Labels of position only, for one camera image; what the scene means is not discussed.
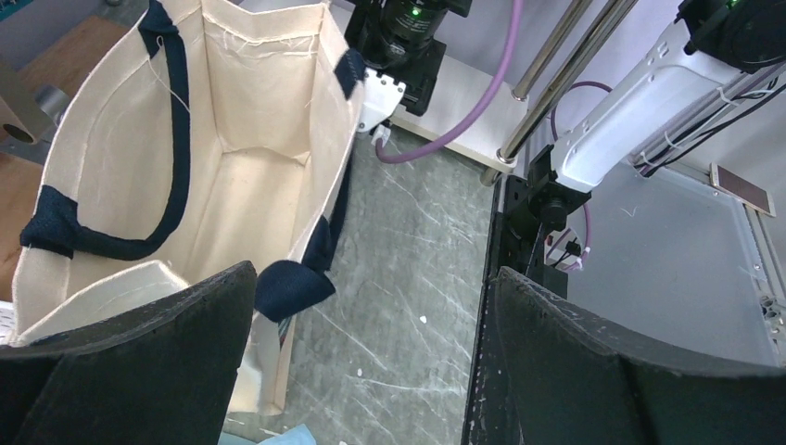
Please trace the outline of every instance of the white plastic housing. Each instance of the white plastic housing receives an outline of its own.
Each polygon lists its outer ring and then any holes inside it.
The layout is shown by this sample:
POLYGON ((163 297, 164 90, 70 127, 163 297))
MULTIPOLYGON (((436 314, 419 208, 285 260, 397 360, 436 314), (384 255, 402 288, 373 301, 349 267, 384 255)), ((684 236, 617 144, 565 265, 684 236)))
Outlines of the white plastic housing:
POLYGON ((555 144, 557 182, 587 193, 620 160, 696 100, 739 70, 707 54, 685 53, 691 35, 671 23, 633 71, 574 130, 555 144))
POLYGON ((378 75, 376 70, 366 69, 365 91, 361 121, 358 122, 358 133, 368 133, 374 127, 389 118, 404 98, 406 83, 396 81, 385 74, 378 75))

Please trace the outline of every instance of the metal rod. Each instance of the metal rod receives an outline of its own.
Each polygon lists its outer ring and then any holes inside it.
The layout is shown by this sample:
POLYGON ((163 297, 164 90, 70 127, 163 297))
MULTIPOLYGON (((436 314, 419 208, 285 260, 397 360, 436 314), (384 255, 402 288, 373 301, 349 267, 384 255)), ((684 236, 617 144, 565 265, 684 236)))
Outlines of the metal rod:
MULTIPOLYGON (((538 128, 543 119, 557 105, 568 89, 573 85, 578 76, 589 65, 590 61, 603 44, 609 39, 619 26, 620 22, 628 15, 630 9, 638 0, 608 0, 606 5, 581 37, 573 52, 557 74, 546 87, 538 103, 524 117, 516 127, 515 133, 508 140, 505 147, 497 153, 500 160, 513 162, 524 142, 538 128)), ((497 179, 498 172, 487 169, 480 177, 483 185, 492 185, 497 179)))
POLYGON ((549 66, 551 60, 554 59, 554 55, 563 46, 565 39, 576 27, 576 24, 584 16, 591 4, 592 0, 573 0, 571 2, 557 26, 554 27, 554 31, 551 32, 546 43, 543 44, 543 47, 535 56, 535 60, 532 61, 529 69, 524 73, 521 82, 513 89, 513 97, 515 99, 524 100, 526 98, 535 82, 538 81, 540 75, 549 66))
POLYGON ((20 142, 34 144, 51 125, 18 74, 0 60, 0 129, 20 142))

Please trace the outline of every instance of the metal bracket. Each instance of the metal bracket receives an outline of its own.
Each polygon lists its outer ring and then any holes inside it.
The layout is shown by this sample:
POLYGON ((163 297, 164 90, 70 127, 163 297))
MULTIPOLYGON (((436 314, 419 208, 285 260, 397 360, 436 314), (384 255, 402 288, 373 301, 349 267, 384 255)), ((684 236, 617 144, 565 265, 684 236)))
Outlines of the metal bracket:
POLYGON ((376 146, 376 141, 378 139, 382 139, 382 146, 386 146, 387 141, 390 140, 391 133, 392 131, 390 130, 390 127, 388 127, 388 124, 383 123, 381 125, 377 125, 376 130, 374 130, 374 134, 371 138, 371 145, 376 146))
POLYGON ((761 259, 761 264, 756 264, 754 268, 765 273, 765 279, 754 280, 759 289, 765 327, 780 366, 786 367, 786 281, 780 268, 778 254, 761 214, 750 208, 746 208, 745 213, 751 224, 761 259))
POLYGON ((405 83, 396 82, 392 77, 379 74, 371 68, 366 69, 365 77, 366 97, 363 100, 358 133, 368 133, 393 116, 407 90, 405 83))

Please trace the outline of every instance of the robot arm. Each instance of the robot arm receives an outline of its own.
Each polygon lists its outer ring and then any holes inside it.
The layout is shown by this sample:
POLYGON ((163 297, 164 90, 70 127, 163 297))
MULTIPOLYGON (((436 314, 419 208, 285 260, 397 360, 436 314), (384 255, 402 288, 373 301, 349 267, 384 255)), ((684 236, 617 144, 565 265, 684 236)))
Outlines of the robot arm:
POLYGON ((684 20, 671 23, 614 91, 554 144, 557 183, 590 192, 632 148, 740 73, 705 53, 687 54, 690 40, 684 20))
POLYGON ((786 2, 685 0, 647 56, 573 131, 532 160, 526 204, 512 217, 548 231, 631 150, 696 100, 786 60, 786 2))

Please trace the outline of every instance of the blue cloth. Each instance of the blue cloth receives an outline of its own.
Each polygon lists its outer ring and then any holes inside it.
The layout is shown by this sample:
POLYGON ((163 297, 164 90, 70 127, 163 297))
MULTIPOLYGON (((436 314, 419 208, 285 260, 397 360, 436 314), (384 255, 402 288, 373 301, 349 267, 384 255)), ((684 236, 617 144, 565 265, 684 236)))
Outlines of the blue cloth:
POLYGON ((260 445, 317 445, 317 440, 305 425, 300 425, 281 436, 264 440, 260 445))
POLYGON ((222 433, 221 436, 219 437, 218 445, 257 445, 257 444, 252 442, 251 440, 246 440, 243 438, 239 438, 238 436, 222 433))

